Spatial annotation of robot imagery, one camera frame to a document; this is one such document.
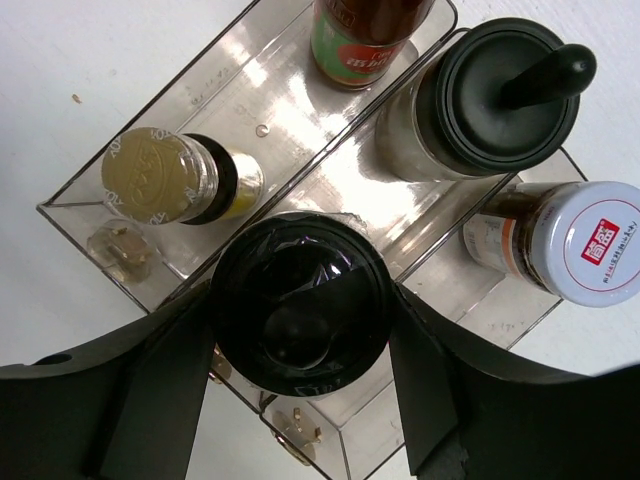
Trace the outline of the black grinder white bottle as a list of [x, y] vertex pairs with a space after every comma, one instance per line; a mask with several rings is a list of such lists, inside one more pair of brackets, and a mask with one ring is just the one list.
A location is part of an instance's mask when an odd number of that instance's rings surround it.
[[290, 211], [247, 228], [207, 292], [217, 344], [248, 382], [321, 397], [357, 381], [390, 337], [393, 281], [354, 214]]

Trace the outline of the small yellow label bottle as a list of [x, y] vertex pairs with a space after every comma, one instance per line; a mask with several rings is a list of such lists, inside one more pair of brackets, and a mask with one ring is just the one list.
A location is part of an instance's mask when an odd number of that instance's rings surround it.
[[140, 224], [204, 225], [253, 209], [264, 173], [253, 156], [208, 136], [140, 127], [107, 147], [101, 183], [106, 204]]

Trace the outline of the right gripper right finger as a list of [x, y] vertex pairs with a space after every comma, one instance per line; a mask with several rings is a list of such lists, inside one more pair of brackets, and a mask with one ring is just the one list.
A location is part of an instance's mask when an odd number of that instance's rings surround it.
[[395, 288], [390, 351], [410, 473], [418, 479], [635, 479], [639, 369], [549, 367]]

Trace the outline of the black lid spice jar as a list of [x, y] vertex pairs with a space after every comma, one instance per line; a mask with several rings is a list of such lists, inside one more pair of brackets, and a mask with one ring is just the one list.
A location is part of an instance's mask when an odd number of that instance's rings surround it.
[[469, 30], [383, 106], [379, 158], [402, 180], [517, 173], [555, 153], [597, 71], [593, 51], [523, 18]]

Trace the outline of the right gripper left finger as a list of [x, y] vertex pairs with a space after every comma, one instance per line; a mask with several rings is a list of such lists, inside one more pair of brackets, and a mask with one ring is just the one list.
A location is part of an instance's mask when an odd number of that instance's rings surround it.
[[207, 291], [2, 367], [2, 478], [185, 478], [215, 344]]

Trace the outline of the red chili sauce bottle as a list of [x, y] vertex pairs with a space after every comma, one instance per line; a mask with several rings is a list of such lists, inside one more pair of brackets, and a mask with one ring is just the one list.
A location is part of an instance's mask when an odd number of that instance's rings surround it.
[[318, 69], [353, 89], [379, 80], [432, 10], [432, 0], [319, 0], [311, 51]]

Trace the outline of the white lid sauce jar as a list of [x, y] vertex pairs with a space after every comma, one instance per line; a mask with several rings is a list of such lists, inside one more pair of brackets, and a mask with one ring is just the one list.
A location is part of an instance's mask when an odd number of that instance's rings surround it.
[[481, 265], [571, 303], [604, 308], [639, 292], [639, 190], [614, 181], [507, 186], [464, 225]]

